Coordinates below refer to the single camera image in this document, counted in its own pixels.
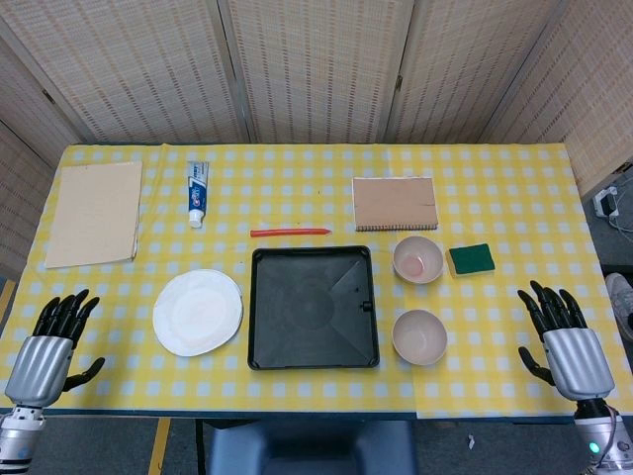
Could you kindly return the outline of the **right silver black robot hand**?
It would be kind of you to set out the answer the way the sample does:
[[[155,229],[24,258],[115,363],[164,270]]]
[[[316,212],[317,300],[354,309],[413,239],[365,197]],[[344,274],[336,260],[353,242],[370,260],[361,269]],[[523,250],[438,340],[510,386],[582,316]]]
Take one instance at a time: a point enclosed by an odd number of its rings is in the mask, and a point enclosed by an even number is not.
[[[529,349],[521,346],[518,354],[524,367],[570,401],[606,398],[615,382],[577,300],[565,289],[555,291],[535,280],[530,287],[532,294],[518,290],[517,295],[537,332],[547,364],[537,363]]]

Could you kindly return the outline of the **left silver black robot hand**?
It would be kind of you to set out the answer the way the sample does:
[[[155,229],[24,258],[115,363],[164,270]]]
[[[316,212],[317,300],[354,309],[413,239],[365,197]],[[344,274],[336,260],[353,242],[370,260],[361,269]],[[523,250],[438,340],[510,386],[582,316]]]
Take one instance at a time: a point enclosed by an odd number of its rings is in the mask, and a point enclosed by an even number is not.
[[[5,395],[16,406],[43,409],[60,395],[90,382],[105,364],[97,358],[87,370],[71,375],[70,363],[98,297],[87,289],[51,299],[41,310],[18,352]]]

